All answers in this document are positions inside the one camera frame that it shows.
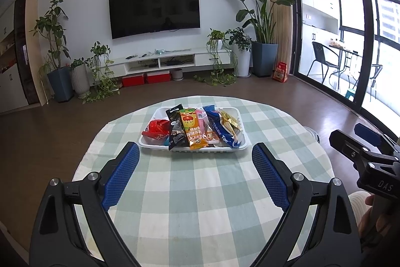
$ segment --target silver screw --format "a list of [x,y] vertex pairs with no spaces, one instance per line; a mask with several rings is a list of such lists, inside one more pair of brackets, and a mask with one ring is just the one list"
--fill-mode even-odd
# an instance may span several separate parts
[[98,177],[99,177],[99,173],[97,173],[97,172],[91,172],[91,173],[89,173],[89,174],[87,175],[87,178],[88,178],[90,181],[96,180]]
[[59,184],[59,179],[58,178],[54,178],[50,180],[50,185],[51,186],[56,186]]
[[302,181],[302,180],[304,180],[304,176],[301,174],[301,173],[295,173],[294,175],[293,175],[293,177],[294,177],[294,179],[295,180],[297,180],[297,181]]
[[340,179],[338,179],[338,178],[333,178],[332,183],[335,186],[340,186],[342,184],[342,181]]

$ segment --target white tv cabinet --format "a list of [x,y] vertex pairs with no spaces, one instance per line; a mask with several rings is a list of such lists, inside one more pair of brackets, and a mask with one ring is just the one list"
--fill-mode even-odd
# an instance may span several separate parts
[[[219,60],[222,64],[231,63],[231,53],[226,49],[218,50]],[[213,56],[207,51],[207,48],[192,48],[189,50],[179,50],[166,52],[164,54],[152,54],[144,57],[135,57],[131,59],[114,58],[109,64],[109,69],[114,77],[123,77],[131,74],[153,72],[157,70],[169,70],[173,68],[198,67],[198,70],[205,69],[214,63]],[[179,64],[171,65],[172,60],[180,61]]]

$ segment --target beige curtain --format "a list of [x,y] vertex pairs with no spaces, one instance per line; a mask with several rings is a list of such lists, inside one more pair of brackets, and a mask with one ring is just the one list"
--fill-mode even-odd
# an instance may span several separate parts
[[277,6],[273,7],[273,20],[276,21],[273,34],[274,41],[278,46],[277,62],[287,64],[289,70],[292,57],[293,42],[293,7]]

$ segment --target tablecloth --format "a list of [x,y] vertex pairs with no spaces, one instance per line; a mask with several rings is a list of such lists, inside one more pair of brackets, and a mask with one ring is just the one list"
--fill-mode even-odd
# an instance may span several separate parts
[[[329,158],[309,132],[287,113],[252,101],[192,96],[160,102],[111,121],[96,135],[75,173],[100,171],[129,141],[137,142],[160,107],[239,109],[252,145],[264,142],[292,172],[328,182]],[[232,153],[140,149],[140,160],[109,215],[142,266],[249,266],[266,244],[283,211],[276,207],[251,161],[252,146]],[[83,237],[101,257],[81,206]],[[310,209],[292,256],[301,252],[315,210]]]

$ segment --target black snack package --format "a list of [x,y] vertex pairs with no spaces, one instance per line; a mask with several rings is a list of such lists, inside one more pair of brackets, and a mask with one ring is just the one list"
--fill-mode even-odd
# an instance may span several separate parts
[[183,105],[179,104],[178,106],[165,111],[169,121],[171,122],[169,128],[168,150],[173,149],[175,146],[189,147],[189,142],[183,129],[181,114],[179,113],[179,110],[182,109]]

